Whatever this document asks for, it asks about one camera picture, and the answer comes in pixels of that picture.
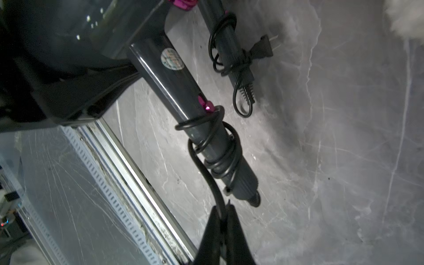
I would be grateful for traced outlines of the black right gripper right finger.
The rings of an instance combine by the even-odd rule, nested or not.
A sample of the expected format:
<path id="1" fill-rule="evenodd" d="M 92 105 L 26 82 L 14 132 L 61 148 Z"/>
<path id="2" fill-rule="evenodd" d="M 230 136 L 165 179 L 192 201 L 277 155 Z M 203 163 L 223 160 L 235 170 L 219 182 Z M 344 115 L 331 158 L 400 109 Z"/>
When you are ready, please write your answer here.
<path id="1" fill-rule="evenodd" d="M 228 203 L 226 210 L 226 264 L 255 265 L 235 207 Z"/>

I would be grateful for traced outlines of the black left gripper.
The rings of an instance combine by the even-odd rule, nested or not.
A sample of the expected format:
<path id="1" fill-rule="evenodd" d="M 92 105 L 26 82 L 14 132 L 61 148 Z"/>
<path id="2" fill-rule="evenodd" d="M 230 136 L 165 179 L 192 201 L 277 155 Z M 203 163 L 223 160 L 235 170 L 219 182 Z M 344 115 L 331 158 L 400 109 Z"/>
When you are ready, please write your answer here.
<path id="1" fill-rule="evenodd" d="M 88 124 L 140 77 L 126 64 L 64 80 L 26 56 L 2 54 L 1 132 Z"/>

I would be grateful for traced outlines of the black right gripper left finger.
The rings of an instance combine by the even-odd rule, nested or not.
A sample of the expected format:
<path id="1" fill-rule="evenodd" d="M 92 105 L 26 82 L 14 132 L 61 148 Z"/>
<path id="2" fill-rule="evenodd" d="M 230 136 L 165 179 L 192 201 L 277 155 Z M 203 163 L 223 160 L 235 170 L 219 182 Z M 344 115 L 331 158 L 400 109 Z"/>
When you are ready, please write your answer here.
<path id="1" fill-rule="evenodd" d="M 227 206 L 224 215 L 220 216 L 217 206 L 210 212 L 205 231 L 198 247 L 193 265 L 226 265 L 226 229 Z"/>

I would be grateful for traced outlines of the black boxy hair dryer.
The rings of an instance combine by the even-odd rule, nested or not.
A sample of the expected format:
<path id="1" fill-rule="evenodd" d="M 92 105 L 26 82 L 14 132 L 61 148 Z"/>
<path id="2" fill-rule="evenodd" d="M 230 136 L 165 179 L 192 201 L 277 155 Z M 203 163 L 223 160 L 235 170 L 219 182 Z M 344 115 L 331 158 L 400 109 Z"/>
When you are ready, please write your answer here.
<path id="1" fill-rule="evenodd" d="M 2 1 L 1 55 L 26 56 L 62 80 L 133 65 L 188 135 L 190 155 L 217 203 L 225 193 L 260 205 L 258 180 L 240 138 L 209 101 L 166 34 L 171 1 Z M 253 62 L 273 55 L 263 36 Z"/>

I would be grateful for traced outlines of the dark grey round hair dryer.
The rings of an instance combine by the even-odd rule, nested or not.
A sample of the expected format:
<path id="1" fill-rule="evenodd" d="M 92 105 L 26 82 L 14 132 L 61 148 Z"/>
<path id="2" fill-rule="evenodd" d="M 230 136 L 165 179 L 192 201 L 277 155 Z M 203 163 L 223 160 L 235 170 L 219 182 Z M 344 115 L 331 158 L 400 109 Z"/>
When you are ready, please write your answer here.
<path id="1" fill-rule="evenodd" d="M 235 90 L 243 95 L 248 106 L 252 106 L 255 103 L 252 89 L 254 77 L 250 70 L 252 61 L 237 39 L 236 15 L 226 11 L 222 1 L 171 1 L 171 3 L 184 11 L 199 8 L 210 33 L 208 54 L 214 70 L 222 76 L 229 76 Z"/>

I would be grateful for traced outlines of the white teddy bear blue shirt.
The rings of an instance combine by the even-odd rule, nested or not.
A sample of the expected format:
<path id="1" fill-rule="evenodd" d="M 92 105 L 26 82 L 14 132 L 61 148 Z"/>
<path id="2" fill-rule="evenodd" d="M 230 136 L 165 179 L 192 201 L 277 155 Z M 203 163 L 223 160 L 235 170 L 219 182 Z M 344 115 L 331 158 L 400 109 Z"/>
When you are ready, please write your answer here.
<path id="1" fill-rule="evenodd" d="M 424 44 L 424 0 L 386 0 L 384 9 L 397 36 Z"/>

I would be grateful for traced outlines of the aluminium front rail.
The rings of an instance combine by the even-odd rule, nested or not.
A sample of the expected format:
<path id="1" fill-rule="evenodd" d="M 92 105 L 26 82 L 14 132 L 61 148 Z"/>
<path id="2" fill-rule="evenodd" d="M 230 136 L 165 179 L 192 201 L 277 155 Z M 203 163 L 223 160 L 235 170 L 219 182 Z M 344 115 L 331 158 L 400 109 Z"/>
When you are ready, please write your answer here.
<path id="1" fill-rule="evenodd" d="M 194 261 L 196 247 L 103 119 L 62 131 L 149 264 Z"/>

